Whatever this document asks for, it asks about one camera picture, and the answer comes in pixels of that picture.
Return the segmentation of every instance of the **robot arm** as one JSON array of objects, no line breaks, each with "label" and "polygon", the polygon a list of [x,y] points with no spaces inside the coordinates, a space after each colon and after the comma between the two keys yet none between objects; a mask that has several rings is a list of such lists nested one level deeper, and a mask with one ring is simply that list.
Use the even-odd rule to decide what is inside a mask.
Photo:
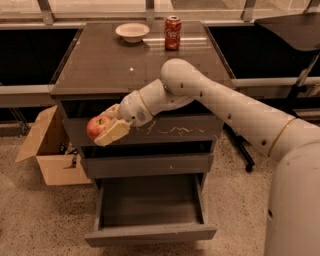
[{"label": "robot arm", "polygon": [[107,145],[164,110],[197,100],[248,142],[279,162],[268,206],[265,255],[320,255],[320,128],[203,76],[181,59],[103,114],[114,119],[95,142]]},{"label": "robot arm", "polygon": [[161,80],[133,91],[120,105],[102,113],[115,121],[95,143],[108,145],[125,136],[131,126],[140,127],[157,113],[180,108],[193,100],[275,161],[291,149],[320,138],[319,127],[216,83],[184,60],[171,59],[161,69]]}]

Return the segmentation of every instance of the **cardboard box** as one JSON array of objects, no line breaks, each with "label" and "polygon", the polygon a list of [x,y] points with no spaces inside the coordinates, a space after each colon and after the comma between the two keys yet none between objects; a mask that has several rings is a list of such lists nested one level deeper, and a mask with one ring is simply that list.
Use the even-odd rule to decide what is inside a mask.
[{"label": "cardboard box", "polygon": [[47,185],[91,183],[80,164],[80,155],[76,155],[76,165],[72,166],[74,155],[60,154],[61,143],[69,145],[70,141],[57,106],[53,106],[39,113],[20,148],[16,163],[35,156]]}]

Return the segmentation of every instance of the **soda can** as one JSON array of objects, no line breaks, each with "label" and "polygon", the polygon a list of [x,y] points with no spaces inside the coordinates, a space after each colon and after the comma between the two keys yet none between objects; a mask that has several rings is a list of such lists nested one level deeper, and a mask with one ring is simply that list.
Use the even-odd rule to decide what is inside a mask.
[{"label": "soda can", "polygon": [[181,19],[169,16],[165,22],[164,38],[167,50],[178,50],[180,47]]}]

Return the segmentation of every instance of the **white bowl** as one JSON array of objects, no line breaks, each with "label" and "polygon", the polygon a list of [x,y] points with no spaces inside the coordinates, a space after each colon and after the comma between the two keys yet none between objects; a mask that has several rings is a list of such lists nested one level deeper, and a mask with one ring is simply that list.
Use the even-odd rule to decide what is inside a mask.
[{"label": "white bowl", "polygon": [[116,33],[128,43],[138,43],[150,31],[147,25],[141,23],[127,23],[116,28]]}]

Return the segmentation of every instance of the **apple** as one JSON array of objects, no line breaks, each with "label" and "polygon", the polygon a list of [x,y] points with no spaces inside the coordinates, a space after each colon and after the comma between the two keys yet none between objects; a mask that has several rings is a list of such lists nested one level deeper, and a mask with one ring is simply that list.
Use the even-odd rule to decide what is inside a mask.
[{"label": "apple", "polygon": [[108,116],[95,116],[89,120],[87,123],[87,134],[91,140],[95,140],[100,133],[102,133],[109,123],[111,122],[111,118]]}]

